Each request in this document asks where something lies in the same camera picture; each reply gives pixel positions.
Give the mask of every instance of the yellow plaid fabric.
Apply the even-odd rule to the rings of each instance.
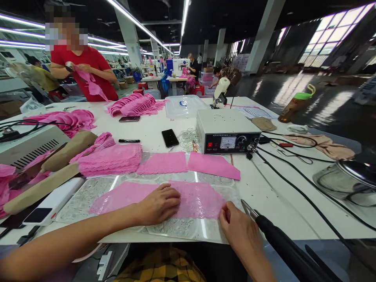
[[[158,248],[141,261],[132,262],[117,282],[206,282],[187,253],[176,248]]]

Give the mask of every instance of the knob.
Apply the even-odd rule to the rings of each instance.
[[[243,135],[238,137],[238,143],[245,143],[246,141],[247,141],[247,137]]]

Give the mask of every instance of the ceiling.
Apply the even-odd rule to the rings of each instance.
[[[105,0],[65,0],[85,5],[73,6],[78,22],[88,32],[112,41],[122,42],[120,27],[113,7]],[[220,28],[226,28],[225,43],[232,43],[257,34],[267,1],[250,0],[247,6],[244,0],[191,0],[189,6],[183,44],[216,43]],[[371,0],[286,0],[276,29],[301,22],[321,18],[343,10],[372,3]],[[130,12],[141,22],[181,21],[184,0],[128,0]],[[45,22],[44,0],[27,0],[20,4],[14,0],[1,0],[0,9],[4,13],[13,13],[18,17],[36,22]],[[151,24],[146,27],[155,31],[157,37],[165,43],[179,43],[181,23]],[[138,27],[139,39],[149,39]],[[144,49],[151,50],[150,43],[141,42]]]

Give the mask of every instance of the red stool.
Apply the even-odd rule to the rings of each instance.
[[[133,90],[133,93],[141,93],[143,95],[144,90],[143,89],[135,89],[135,90]]]
[[[193,94],[197,95],[197,92],[201,92],[201,96],[204,96],[205,95],[205,87],[203,87],[202,85],[196,86],[194,91],[193,91]]]
[[[139,84],[138,84],[138,89],[144,89],[144,90],[148,90],[149,89],[149,87],[148,87],[148,84],[146,83],[146,82],[140,82]]]

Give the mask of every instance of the red shirt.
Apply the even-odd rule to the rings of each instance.
[[[95,69],[105,71],[111,69],[106,59],[98,52],[98,50],[87,46],[87,49],[82,52],[80,56],[75,55],[72,51],[67,50],[66,45],[55,45],[54,50],[51,51],[51,62],[65,66],[65,63],[71,61],[75,65],[88,64]],[[103,93],[109,100],[117,100],[118,95],[111,83],[104,78],[101,78],[95,74],[92,74],[95,78],[95,83],[98,84]],[[104,99],[100,95],[90,95],[89,87],[85,80],[83,80],[78,73],[73,72],[72,76],[77,81],[78,86],[81,88],[83,94],[87,98],[88,102],[103,102]]]

